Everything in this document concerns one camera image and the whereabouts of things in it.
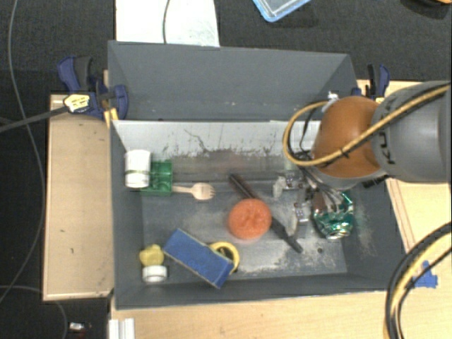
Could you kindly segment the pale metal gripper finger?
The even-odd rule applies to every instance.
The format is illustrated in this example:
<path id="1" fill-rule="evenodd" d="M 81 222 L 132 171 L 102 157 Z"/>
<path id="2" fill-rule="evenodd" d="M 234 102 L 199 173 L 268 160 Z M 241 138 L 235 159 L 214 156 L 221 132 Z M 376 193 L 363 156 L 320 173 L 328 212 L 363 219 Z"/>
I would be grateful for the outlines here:
<path id="1" fill-rule="evenodd" d="M 295 203 L 288 224 L 288 232 L 295 239 L 306 237 L 309 224 L 309 207 L 306 203 Z"/>
<path id="2" fill-rule="evenodd" d="M 294 174 L 278 176 L 272 187 L 273 197 L 280 198 L 284 191 L 295 190 L 297 185 L 298 178 Z"/>

